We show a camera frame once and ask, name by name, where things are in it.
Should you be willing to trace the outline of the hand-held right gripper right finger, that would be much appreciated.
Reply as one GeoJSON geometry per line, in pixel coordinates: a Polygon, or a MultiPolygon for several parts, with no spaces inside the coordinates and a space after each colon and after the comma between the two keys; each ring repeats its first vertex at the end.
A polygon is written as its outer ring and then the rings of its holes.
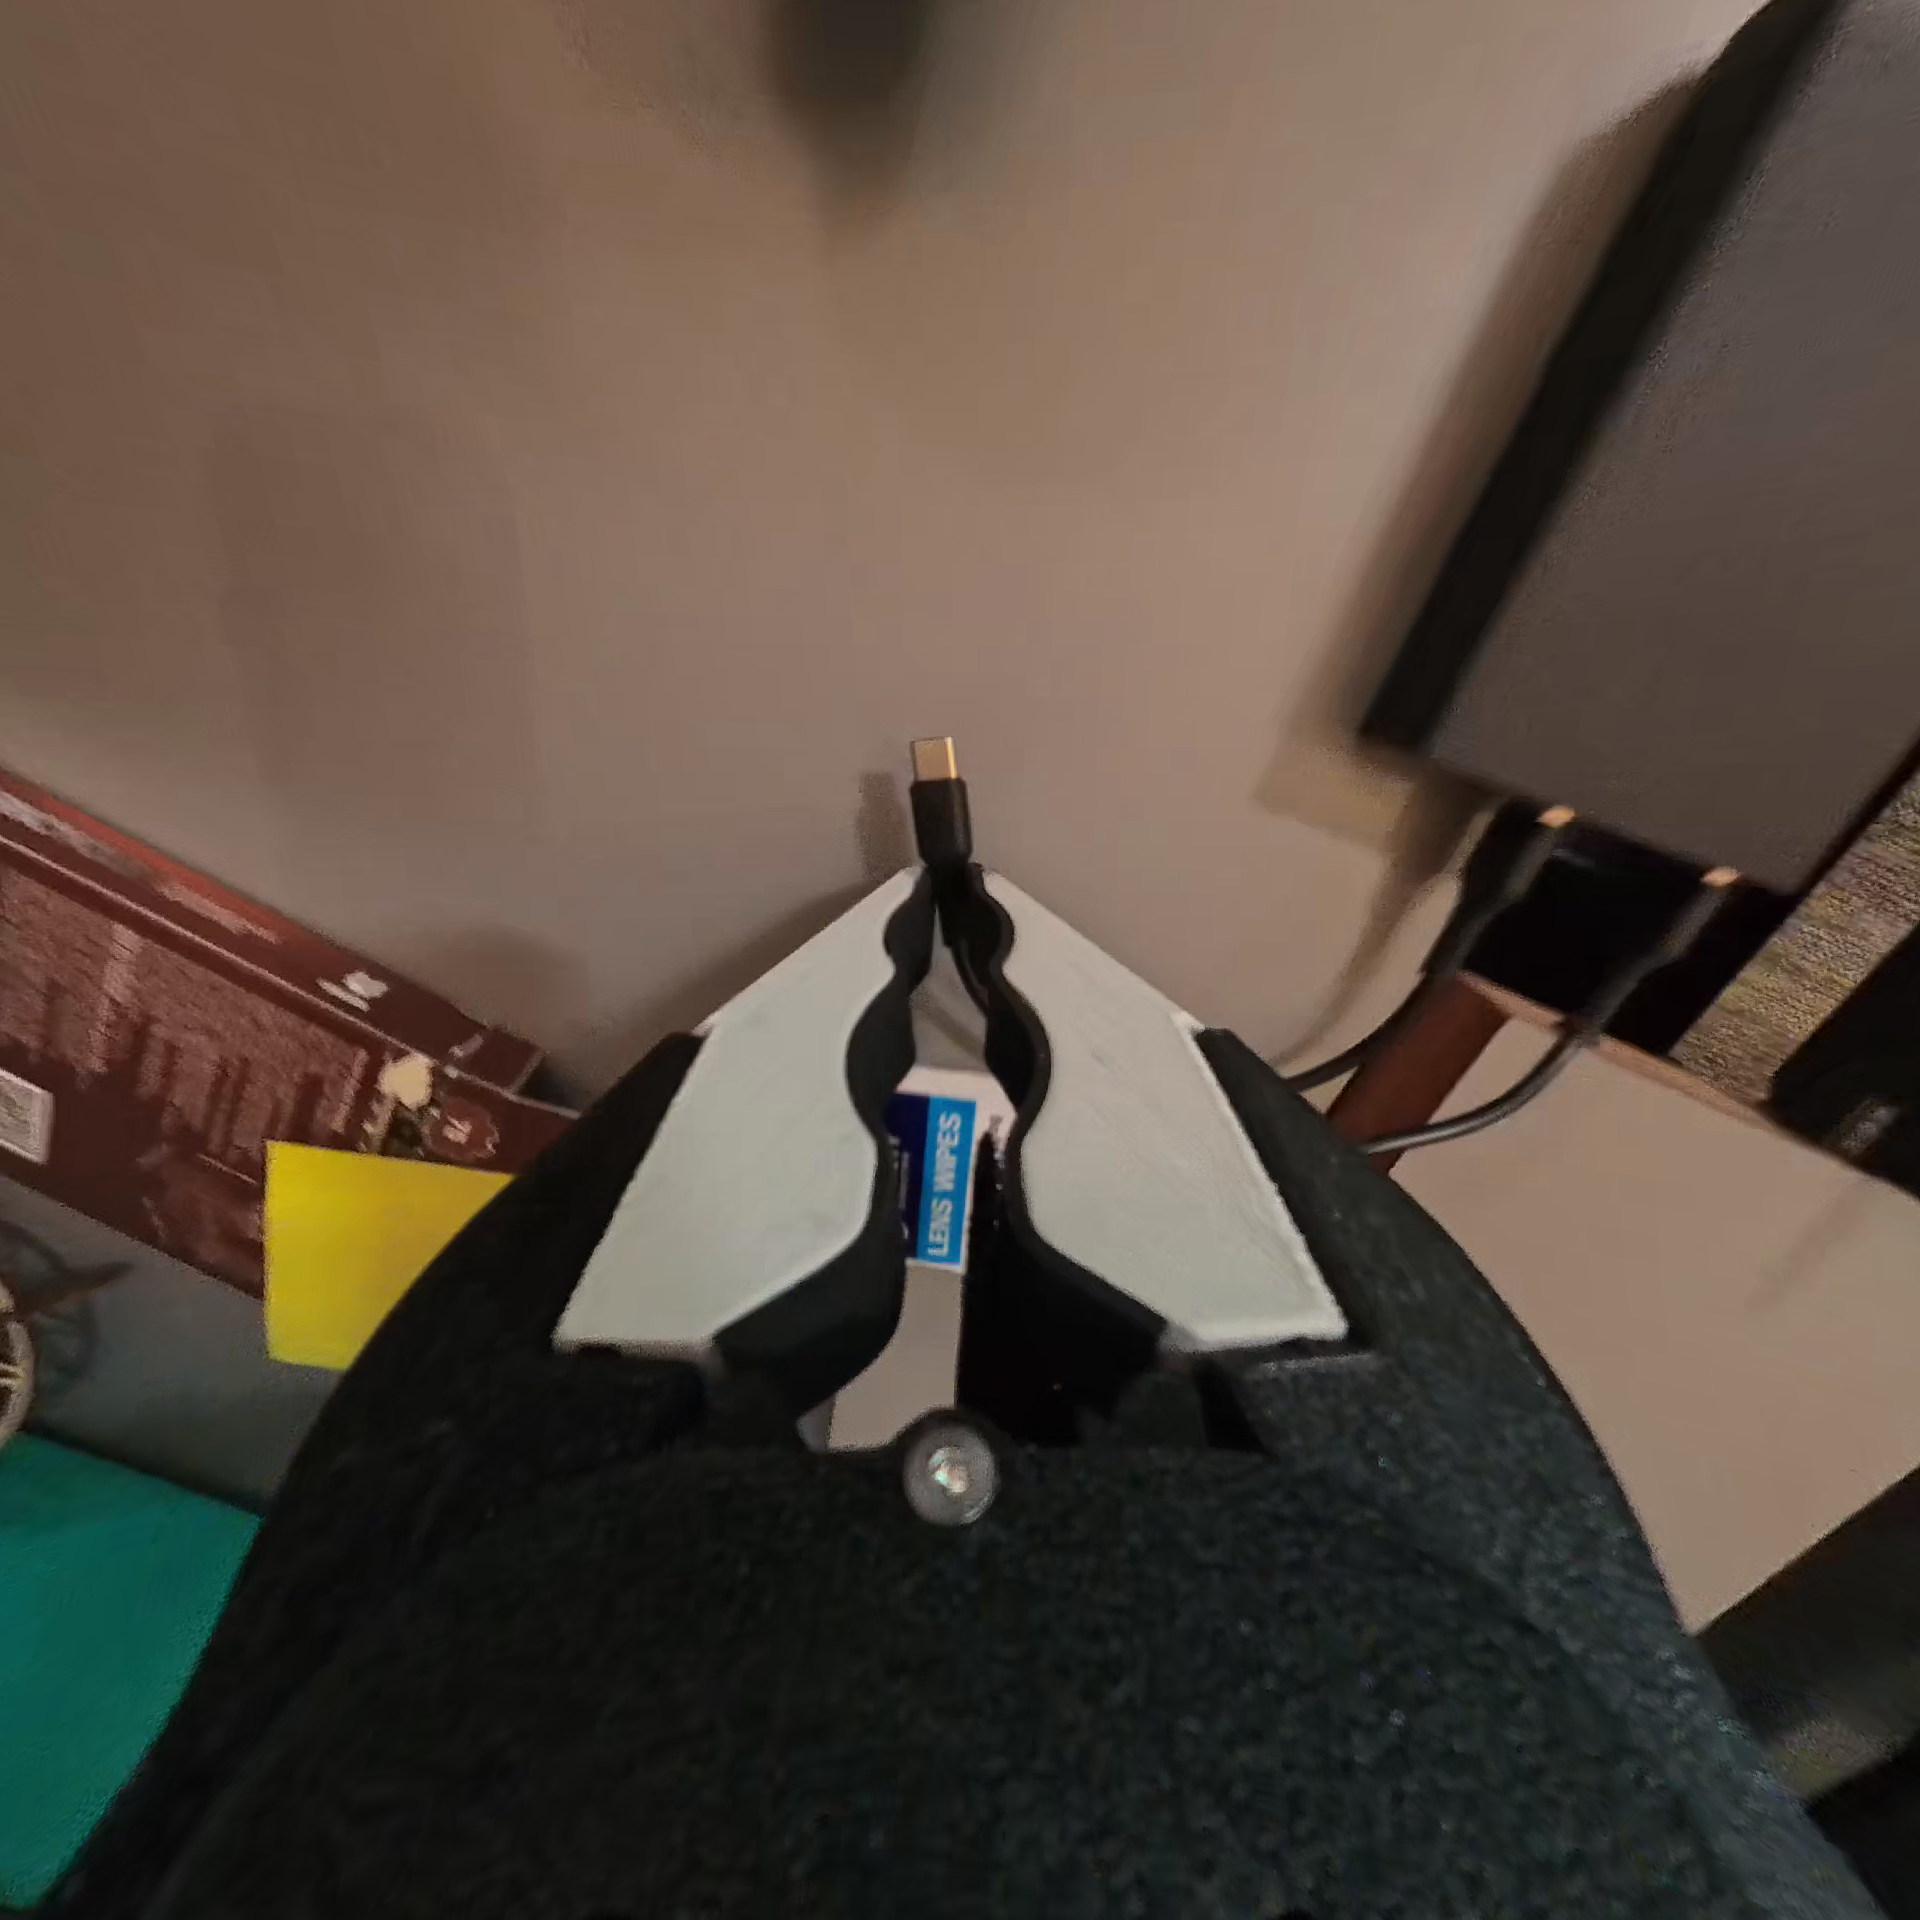
{"type": "Polygon", "coordinates": [[[1209,1032],[1001,874],[961,882],[961,954],[1016,1104],[1001,1248],[1069,1405],[1148,1377],[1348,1356],[1348,1314],[1206,1051],[1209,1032]]]}

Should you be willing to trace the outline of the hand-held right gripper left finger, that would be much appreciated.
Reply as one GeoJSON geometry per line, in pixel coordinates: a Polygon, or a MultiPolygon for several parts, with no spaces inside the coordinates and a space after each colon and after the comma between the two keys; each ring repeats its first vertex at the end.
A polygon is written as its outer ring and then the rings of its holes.
{"type": "Polygon", "coordinates": [[[834,1398],[906,1291],[884,1107],[914,1062],[937,928],[906,869],[696,1029],[696,1049],[556,1323],[605,1348],[834,1398]]]}

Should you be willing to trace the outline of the white blue lens wipe packet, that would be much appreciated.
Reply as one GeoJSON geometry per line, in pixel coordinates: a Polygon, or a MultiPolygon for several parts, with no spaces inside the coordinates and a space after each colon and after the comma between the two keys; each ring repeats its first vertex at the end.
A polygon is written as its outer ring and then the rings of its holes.
{"type": "Polygon", "coordinates": [[[997,1099],[986,1073],[949,1068],[909,1070],[886,1099],[907,1262],[955,1278],[966,1270],[978,1149],[997,1099]]]}

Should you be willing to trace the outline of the yellow paper sheet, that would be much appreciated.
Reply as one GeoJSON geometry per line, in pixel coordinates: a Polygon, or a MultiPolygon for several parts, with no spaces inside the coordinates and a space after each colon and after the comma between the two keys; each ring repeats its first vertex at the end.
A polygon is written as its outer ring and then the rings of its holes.
{"type": "Polygon", "coordinates": [[[302,1144],[268,1148],[262,1328],[274,1363],[340,1373],[508,1172],[302,1144]]]}

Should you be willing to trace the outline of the brown cardboard box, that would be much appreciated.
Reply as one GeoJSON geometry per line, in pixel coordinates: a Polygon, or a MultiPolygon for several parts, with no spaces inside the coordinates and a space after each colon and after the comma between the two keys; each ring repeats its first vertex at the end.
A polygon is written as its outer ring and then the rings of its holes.
{"type": "Polygon", "coordinates": [[[510,1174],[534,1043],[3,772],[5,1174],[251,1299],[274,1144],[510,1174]]]}

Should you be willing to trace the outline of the teal mat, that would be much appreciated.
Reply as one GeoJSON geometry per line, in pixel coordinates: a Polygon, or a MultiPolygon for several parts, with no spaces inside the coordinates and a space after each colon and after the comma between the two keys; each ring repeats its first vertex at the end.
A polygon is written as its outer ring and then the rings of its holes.
{"type": "Polygon", "coordinates": [[[176,1708],[259,1515],[18,1433],[3,1452],[3,1907],[59,1882],[176,1708]]]}

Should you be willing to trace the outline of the black power adapter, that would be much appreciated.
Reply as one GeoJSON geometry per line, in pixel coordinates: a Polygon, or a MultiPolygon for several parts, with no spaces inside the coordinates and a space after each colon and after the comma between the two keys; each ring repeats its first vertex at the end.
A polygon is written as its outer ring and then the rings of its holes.
{"type": "Polygon", "coordinates": [[[1916,754],[1916,354],[1916,4],[1768,4],[1658,152],[1360,738],[1804,892],[1916,754]]]}

